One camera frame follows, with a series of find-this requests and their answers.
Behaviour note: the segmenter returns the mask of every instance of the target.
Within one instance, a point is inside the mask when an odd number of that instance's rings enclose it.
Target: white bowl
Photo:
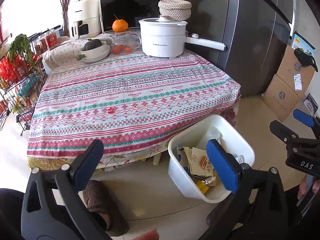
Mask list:
[[[110,46],[105,41],[102,41],[102,46],[97,47],[95,49],[81,51],[81,53],[84,54],[86,57],[94,57],[94,56],[101,54],[102,52],[104,52],[106,50],[110,50]]]
[[[103,51],[102,53],[93,56],[93,57],[84,57],[83,59],[81,59],[83,62],[85,63],[93,63],[93,62],[97,62],[99,60],[104,59],[105,57],[107,57],[110,53],[110,49]]]

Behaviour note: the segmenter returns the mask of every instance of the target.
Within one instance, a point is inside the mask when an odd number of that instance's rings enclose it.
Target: slipper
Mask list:
[[[106,230],[109,236],[123,236],[128,232],[128,222],[121,215],[117,204],[112,200],[107,187],[101,181],[90,180],[83,190],[83,198],[87,210],[110,216],[111,225]]]

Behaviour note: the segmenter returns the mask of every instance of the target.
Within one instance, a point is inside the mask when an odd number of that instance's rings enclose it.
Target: woven basket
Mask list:
[[[176,21],[188,20],[191,16],[191,3],[183,0],[162,0],[158,3],[161,15]]]

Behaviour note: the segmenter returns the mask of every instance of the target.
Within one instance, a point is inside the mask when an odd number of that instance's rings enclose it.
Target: finger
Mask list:
[[[314,184],[313,184],[313,186],[312,186],[312,192],[313,192],[314,194],[317,194],[319,188],[320,188],[320,180],[318,179],[318,180],[316,180],[316,181],[314,182]]]
[[[159,240],[159,234],[157,232],[157,229],[154,229],[142,234],[141,236],[136,237],[133,240]]]
[[[306,180],[303,179],[299,185],[298,199],[300,199],[306,193],[307,193],[307,183],[306,183]]]

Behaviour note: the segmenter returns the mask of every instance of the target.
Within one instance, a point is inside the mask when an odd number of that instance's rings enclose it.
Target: yellow package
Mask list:
[[[202,192],[202,194],[206,193],[207,190],[209,189],[209,187],[204,185],[201,180],[198,180],[196,182],[196,186],[199,188],[199,190]]]

